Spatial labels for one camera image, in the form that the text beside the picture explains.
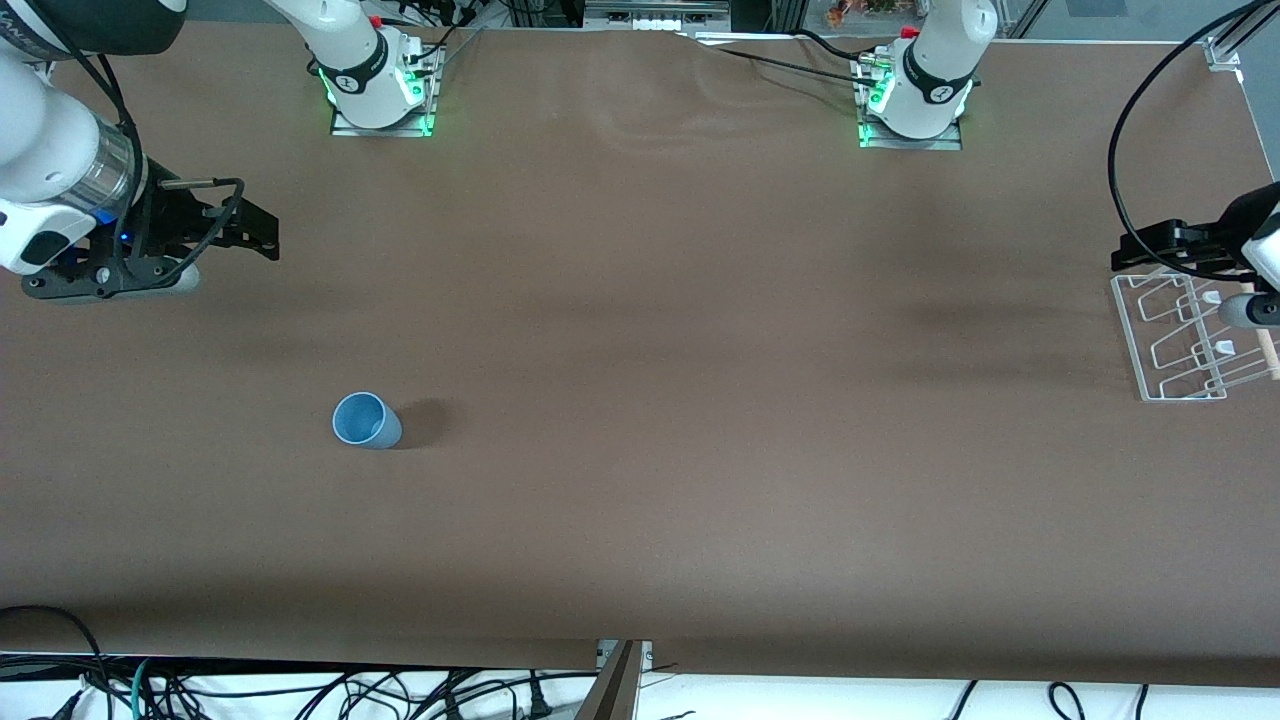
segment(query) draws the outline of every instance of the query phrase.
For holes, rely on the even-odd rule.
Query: metal post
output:
[[[613,648],[573,720],[632,720],[645,661],[643,646],[625,641]]]
[[[1048,5],[1048,0],[1032,0],[1030,5],[1027,5],[1027,10],[1018,18],[1014,23],[1012,29],[1005,37],[1011,37],[1014,40],[1023,40],[1027,33],[1032,31],[1032,26],[1039,19],[1041,13],[1044,12],[1044,6]]]
[[[1211,37],[1208,45],[1204,46],[1210,65],[1238,65],[1240,60],[1236,53],[1244,47],[1245,42],[1262,32],[1262,28],[1275,19],[1276,13],[1280,13],[1280,0],[1261,5],[1252,13],[1245,13],[1231,20],[1221,33]]]

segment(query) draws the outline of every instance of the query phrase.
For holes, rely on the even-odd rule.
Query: teal cable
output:
[[[142,720],[142,698],[138,696],[142,694],[142,675],[146,673],[148,662],[151,662],[150,657],[138,662],[138,669],[133,673],[133,684],[129,685],[129,710],[133,711],[133,720]]]

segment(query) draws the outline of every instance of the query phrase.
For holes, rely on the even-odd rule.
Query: brown table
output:
[[[116,63],[129,106],[283,259],[92,307],[0,283],[0,600],[118,652],[1276,683],[1280,392],[1140,404],[1107,290],[1103,147],[1165,51],[997,44],[965,150],[897,152],[837,82],[492,32],[436,137],[353,140],[291,28],[192,23]],[[1139,224],[1268,178],[1235,79],[1167,76]],[[362,388],[406,448],[334,439]]]

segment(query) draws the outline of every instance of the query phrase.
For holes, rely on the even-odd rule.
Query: blue cup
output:
[[[353,392],[333,410],[333,434],[347,445],[387,450],[399,442],[401,424],[381,397]]]

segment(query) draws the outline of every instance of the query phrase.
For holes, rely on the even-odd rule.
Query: gray floor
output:
[[[1043,40],[1184,40],[1243,0],[1052,0],[1032,28]],[[189,17],[283,22],[261,0],[191,0]],[[1280,159],[1280,22],[1242,53],[1244,90],[1267,156]],[[1280,161],[1271,163],[1272,172]]]

